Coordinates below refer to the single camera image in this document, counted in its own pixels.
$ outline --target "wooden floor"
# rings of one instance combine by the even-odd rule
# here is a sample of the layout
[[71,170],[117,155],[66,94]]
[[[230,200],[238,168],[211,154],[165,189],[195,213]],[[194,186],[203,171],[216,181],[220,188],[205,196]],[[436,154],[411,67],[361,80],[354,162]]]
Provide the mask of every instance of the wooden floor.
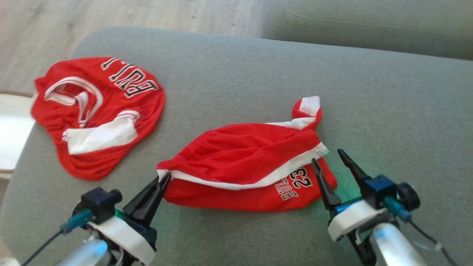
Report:
[[0,0],[0,90],[33,92],[33,80],[68,59],[90,33],[140,26],[259,37],[265,0]]

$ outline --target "black cable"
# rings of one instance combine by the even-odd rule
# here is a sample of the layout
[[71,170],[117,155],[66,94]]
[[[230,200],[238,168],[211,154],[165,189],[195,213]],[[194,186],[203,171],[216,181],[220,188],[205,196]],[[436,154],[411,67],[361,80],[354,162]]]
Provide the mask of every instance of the black cable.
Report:
[[[413,221],[410,221],[409,223],[412,225],[412,227],[414,227],[425,238],[432,241],[435,245],[439,244],[439,242],[435,238],[431,237],[428,233],[426,233],[422,229],[420,229]],[[450,265],[458,266],[458,264],[452,259],[452,257],[450,257],[449,253],[447,252],[445,247],[443,247],[442,245],[441,245],[440,251],[445,256],[445,258],[447,259],[448,263],[450,263]]]
[[28,263],[30,263],[49,243],[51,243],[56,237],[60,236],[62,234],[62,230],[59,230],[57,233],[55,233],[50,239],[48,239],[42,246],[38,248],[37,251],[35,251],[29,259],[27,259],[21,266],[26,266]]

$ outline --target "red fabric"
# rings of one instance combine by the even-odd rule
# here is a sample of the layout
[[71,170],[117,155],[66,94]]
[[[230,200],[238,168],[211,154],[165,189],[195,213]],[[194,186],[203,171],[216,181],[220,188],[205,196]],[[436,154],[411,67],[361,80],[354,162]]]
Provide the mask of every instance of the red fabric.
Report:
[[[302,208],[320,198],[318,184],[310,160],[317,161],[332,189],[337,187],[335,176],[322,156],[322,145],[314,132],[322,118],[319,108],[315,116],[301,109],[301,100],[293,108],[292,117],[311,118],[303,128],[274,124],[231,124],[207,131],[194,139],[171,160],[158,164],[158,173],[170,171],[172,180],[164,198],[171,203],[200,208],[246,211],[283,211]],[[312,150],[314,156],[293,158]],[[290,170],[282,165],[288,161]],[[258,184],[279,177],[270,184],[255,188],[229,188],[232,185]],[[185,180],[182,174],[196,179]]]
[[[84,125],[78,122],[79,108],[77,103],[68,106],[45,98],[45,93],[49,88],[58,81],[68,80],[70,77],[86,80],[93,84],[103,97],[101,105]],[[63,167],[72,176],[89,181],[106,177],[138,142],[154,130],[165,102],[164,90],[151,73],[112,57],[82,58],[58,62],[49,69],[44,77],[37,78],[35,85],[37,99],[31,110],[32,116],[52,136],[59,161]],[[54,92],[71,98],[81,92],[86,92],[88,96],[87,112],[90,112],[98,102],[96,93],[73,84],[73,81],[66,81]],[[134,124],[138,133],[136,139],[121,146],[69,155],[67,143],[62,140],[62,134],[66,129],[98,127],[112,121],[117,114],[124,110],[133,110],[140,114],[140,118]]]

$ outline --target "gray upholstered surface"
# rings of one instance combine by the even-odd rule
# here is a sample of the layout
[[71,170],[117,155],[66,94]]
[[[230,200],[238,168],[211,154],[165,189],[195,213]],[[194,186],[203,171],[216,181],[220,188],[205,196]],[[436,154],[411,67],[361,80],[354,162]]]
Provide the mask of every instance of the gray upholstered surface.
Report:
[[[46,132],[35,126],[13,176],[2,233],[23,261],[52,235],[82,193],[118,188],[124,201],[155,176],[155,166],[202,132],[239,122],[284,121],[294,102],[319,95],[317,132],[343,199],[358,194],[336,149],[373,175],[413,183],[422,199],[414,219],[433,232],[460,265],[473,260],[473,62],[359,48],[108,28],[82,42],[75,57],[117,56],[154,73],[166,108],[152,135],[101,182],[71,178]],[[164,266],[347,266],[348,242],[331,243],[320,202],[284,213],[191,209],[163,203],[158,255]],[[409,227],[410,238],[423,241]],[[50,265],[80,244],[61,237],[32,265]],[[431,266],[440,255],[423,252]]]
[[473,59],[472,0],[268,0],[263,37]]

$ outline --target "gray cushion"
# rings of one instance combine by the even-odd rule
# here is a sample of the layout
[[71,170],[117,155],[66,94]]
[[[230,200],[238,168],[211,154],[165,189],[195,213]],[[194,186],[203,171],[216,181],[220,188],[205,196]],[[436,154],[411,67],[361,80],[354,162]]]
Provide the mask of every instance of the gray cushion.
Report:
[[[23,261],[65,221],[82,193],[118,188],[129,201],[206,130],[230,123],[290,119],[297,99],[319,95],[317,132],[344,200],[359,194],[336,153],[344,148],[368,173],[413,183],[422,200],[414,219],[463,265],[473,259],[473,62],[377,50],[108,28],[85,39],[74,57],[117,56],[154,73],[166,91],[155,131],[100,182],[70,177],[50,137],[35,126],[2,211],[3,237]],[[153,225],[166,266],[342,266],[358,259],[349,243],[332,243],[321,202],[283,213],[245,213],[163,202]],[[422,240],[403,226],[410,238]],[[58,261],[86,236],[60,237],[36,265]],[[423,253],[430,265],[440,255]]]
[[269,0],[263,37],[473,59],[471,0]]

